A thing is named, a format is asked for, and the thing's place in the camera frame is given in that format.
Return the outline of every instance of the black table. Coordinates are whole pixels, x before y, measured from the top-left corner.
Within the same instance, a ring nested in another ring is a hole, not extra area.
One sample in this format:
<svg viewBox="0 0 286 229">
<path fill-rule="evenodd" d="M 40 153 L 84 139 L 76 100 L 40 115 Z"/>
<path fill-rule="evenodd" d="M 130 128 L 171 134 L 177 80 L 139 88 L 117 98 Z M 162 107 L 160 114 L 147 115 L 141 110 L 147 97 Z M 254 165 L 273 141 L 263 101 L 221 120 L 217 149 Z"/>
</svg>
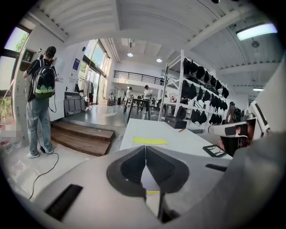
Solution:
<svg viewBox="0 0 286 229">
<path fill-rule="evenodd" d="M 147 104 L 148 106 L 148 119 L 150 120 L 150 100 L 143 100 L 143 99 L 137 99 L 137 98 L 128 98 L 126 100 L 126 103 L 125 103 L 125 107 L 124 107 L 124 112 L 126 112 L 127 110 L 127 104 L 128 104 L 128 100 L 131 100 L 131 103 L 130 103 L 130 110 L 129 110 L 129 114 L 128 114 L 128 119 L 127 119 L 127 123 L 129 122 L 129 118 L 130 118 L 130 114 L 131 114 L 131 110 L 132 110 L 132 107 L 133 107 L 133 102 L 135 101 L 137 103 L 137 114 L 138 114 L 138 111 L 139 111 L 139 105 L 141 102 L 144 102 Z"/>
</svg>

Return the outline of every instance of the black shirt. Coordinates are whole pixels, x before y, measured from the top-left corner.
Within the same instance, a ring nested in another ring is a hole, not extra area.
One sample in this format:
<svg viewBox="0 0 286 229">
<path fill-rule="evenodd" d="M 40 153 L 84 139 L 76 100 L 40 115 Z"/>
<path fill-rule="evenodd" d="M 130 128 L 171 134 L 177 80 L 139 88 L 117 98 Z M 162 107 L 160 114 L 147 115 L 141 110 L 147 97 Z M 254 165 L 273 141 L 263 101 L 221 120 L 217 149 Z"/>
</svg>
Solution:
<svg viewBox="0 0 286 229">
<path fill-rule="evenodd" d="M 44 64 L 45 66 L 51 66 L 50 61 L 48 61 L 47 59 L 43 59 L 44 60 Z M 28 102 L 32 101 L 34 99 L 33 95 L 32 95 L 32 89 L 33 89 L 33 85 L 32 85 L 32 81 L 35 79 L 36 77 L 36 72 L 40 69 L 41 65 L 40 65 L 40 60 L 36 59 L 34 60 L 30 66 L 27 68 L 27 74 L 30 75 L 32 74 L 32 80 L 30 82 L 30 86 L 29 86 L 29 93 L 28 93 Z"/>
</svg>

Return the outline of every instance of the white table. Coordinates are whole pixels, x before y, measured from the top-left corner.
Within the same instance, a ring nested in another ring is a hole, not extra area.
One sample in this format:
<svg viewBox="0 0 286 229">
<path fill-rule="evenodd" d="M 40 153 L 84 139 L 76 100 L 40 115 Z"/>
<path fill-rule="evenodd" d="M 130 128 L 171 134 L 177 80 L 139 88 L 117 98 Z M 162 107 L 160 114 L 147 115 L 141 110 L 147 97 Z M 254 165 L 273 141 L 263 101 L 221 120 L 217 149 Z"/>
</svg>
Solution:
<svg viewBox="0 0 286 229">
<path fill-rule="evenodd" d="M 156 146 L 181 153 L 210 157 L 210 155 L 202 148 L 203 146 L 212 145 L 212 143 L 189 130 L 179 131 L 180 129 L 174 129 L 165 122 L 130 119 L 125 130 L 120 150 L 140 146 L 141 144 L 134 143 L 132 140 L 133 137 L 141 137 L 149 139 L 165 139 L 168 144 Z M 229 155 L 225 155 L 222 158 L 232 159 Z"/>
</svg>

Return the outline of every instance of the white ceiling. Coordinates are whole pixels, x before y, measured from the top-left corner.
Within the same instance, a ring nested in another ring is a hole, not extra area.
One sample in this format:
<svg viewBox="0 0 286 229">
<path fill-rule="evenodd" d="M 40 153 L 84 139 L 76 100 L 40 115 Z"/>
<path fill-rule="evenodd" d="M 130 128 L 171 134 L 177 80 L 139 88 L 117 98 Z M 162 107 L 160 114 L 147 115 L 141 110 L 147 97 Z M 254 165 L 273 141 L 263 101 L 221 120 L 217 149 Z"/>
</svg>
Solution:
<svg viewBox="0 0 286 229">
<path fill-rule="evenodd" d="M 29 15 L 67 45 L 113 38 L 122 61 L 165 68 L 184 49 L 235 92 L 244 87 L 249 95 L 252 85 L 265 85 L 283 54 L 276 34 L 254 38 L 257 49 L 252 39 L 238 40 L 236 31 L 269 21 L 248 0 L 40 0 Z M 134 39 L 132 58 L 124 38 Z"/>
</svg>

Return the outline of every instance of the desk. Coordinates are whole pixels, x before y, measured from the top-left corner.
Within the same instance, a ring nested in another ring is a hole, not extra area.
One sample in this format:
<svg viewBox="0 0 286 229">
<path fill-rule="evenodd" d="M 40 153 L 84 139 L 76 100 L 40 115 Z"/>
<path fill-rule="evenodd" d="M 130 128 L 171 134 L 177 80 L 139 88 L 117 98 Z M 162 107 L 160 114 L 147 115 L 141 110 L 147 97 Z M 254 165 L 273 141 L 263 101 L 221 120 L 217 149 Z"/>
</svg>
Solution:
<svg viewBox="0 0 286 229">
<path fill-rule="evenodd" d="M 130 114 L 131 114 L 131 110 L 132 110 L 132 107 L 133 107 L 133 102 L 137 102 L 137 114 L 138 114 L 138 110 L 139 110 L 139 104 L 141 102 L 144 102 L 147 104 L 148 106 L 148 119 L 150 120 L 150 100 L 143 100 L 143 99 L 137 99 L 137 98 L 128 98 L 126 100 L 126 103 L 125 103 L 125 107 L 124 107 L 124 112 L 126 112 L 127 110 L 127 104 L 128 104 L 128 100 L 131 100 L 131 103 L 130 103 L 130 110 L 129 110 L 129 114 L 128 114 L 128 119 L 127 119 L 127 123 L 129 122 L 129 118 L 130 118 Z"/>
<path fill-rule="evenodd" d="M 179 133 L 179 129 L 174 129 L 165 122 L 130 119 L 125 130 L 120 150 L 141 145 L 134 143 L 132 141 L 133 137 L 166 139 L 168 144 L 156 146 L 181 153 L 210 157 L 210 155 L 202 148 L 203 146 L 212 145 L 212 143 L 204 140 L 189 130 L 184 130 Z M 232 159 L 229 155 L 225 155 L 222 158 Z"/>
</svg>

